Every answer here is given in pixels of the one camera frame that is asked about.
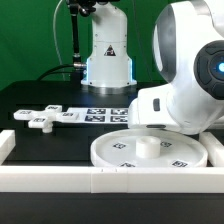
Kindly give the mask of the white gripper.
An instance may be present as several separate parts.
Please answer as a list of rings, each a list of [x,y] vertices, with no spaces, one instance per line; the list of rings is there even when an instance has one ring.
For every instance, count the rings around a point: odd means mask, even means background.
[[[174,129],[166,98],[169,87],[143,88],[128,108],[129,128]]]

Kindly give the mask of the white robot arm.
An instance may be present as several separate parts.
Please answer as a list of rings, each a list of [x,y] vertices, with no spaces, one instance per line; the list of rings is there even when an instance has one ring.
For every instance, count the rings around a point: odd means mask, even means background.
[[[93,50],[81,84],[99,93],[132,87],[127,18],[111,3],[92,14]],[[167,5],[156,20],[153,56],[166,83],[143,88],[129,107],[130,128],[197,134],[224,116],[224,0]]]

